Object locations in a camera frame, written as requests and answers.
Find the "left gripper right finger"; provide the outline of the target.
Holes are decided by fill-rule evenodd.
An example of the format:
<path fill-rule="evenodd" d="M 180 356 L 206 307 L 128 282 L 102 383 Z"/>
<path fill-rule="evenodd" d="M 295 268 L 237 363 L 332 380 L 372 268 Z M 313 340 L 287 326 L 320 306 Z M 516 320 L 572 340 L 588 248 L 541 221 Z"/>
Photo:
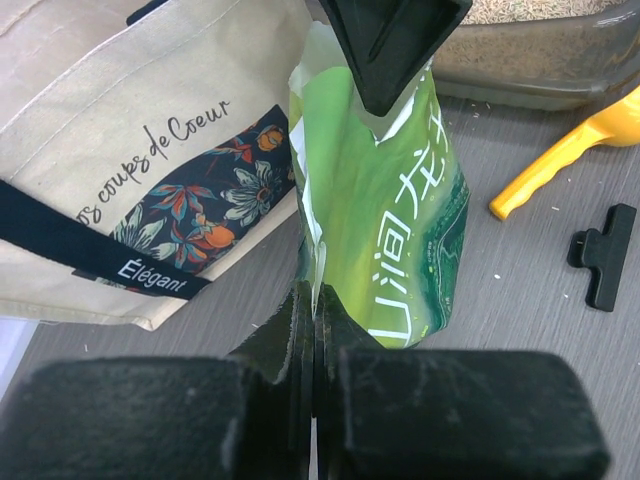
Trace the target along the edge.
<path fill-rule="evenodd" d="M 561 357 L 387 349 L 331 287 L 315 320 L 322 479 L 601 479 L 610 451 Z"/>

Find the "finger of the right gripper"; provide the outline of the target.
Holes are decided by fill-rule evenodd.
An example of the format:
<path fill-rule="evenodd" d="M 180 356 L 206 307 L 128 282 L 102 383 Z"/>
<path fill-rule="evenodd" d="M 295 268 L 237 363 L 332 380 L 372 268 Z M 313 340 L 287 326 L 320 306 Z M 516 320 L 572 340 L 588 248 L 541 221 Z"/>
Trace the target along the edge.
<path fill-rule="evenodd" d="M 326 0 L 321 3 L 367 112 L 383 117 L 460 25 L 468 0 Z"/>

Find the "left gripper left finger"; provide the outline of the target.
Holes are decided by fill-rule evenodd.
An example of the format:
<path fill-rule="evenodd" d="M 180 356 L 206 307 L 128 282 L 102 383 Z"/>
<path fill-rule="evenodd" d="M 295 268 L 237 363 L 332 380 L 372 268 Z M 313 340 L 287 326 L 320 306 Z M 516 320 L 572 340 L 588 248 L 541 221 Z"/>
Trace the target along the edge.
<path fill-rule="evenodd" d="M 61 361 L 1 417 L 5 479 L 305 479 L 310 287 L 223 357 Z"/>

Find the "green cat litter bag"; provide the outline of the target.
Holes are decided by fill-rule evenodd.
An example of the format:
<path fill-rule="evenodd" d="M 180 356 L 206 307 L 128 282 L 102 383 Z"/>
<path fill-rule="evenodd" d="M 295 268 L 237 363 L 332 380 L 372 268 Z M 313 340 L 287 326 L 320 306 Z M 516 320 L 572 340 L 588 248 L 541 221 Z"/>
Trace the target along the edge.
<path fill-rule="evenodd" d="M 289 88 L 308 279 L 383 346 L 414 346 L 451 318 L 470 198 L 431 69 L 376 117 L 314 22 Z"/>

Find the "yellow plastic scoop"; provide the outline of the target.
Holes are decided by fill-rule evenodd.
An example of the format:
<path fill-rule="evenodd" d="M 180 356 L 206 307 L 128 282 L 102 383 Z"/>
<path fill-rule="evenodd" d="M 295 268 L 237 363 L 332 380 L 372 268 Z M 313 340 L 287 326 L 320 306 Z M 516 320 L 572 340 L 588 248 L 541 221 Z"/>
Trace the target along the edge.
<path fill-rule="evenodd" d="M 639 87 L 594 113 L 562 137 L 524 169 L 489 204 L 490 211 L 505 220 L 524 205 L 563 168 L 588 149 L 604 145 L 626 148 L 639 144 Z"/>

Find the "black bag clip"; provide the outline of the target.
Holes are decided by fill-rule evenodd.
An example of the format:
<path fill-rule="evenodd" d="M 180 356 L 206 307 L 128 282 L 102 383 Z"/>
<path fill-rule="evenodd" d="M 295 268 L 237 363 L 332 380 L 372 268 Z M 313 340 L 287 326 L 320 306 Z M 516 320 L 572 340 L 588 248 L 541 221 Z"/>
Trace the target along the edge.
<path fill-rule="evenodd" d="M 571 237 L 567 263 L 590 271 L 585 302 L 593 309 L 614 311 L 636 214 L 630 205 L 613 205 L 602 230 L 589 228 Z"/>

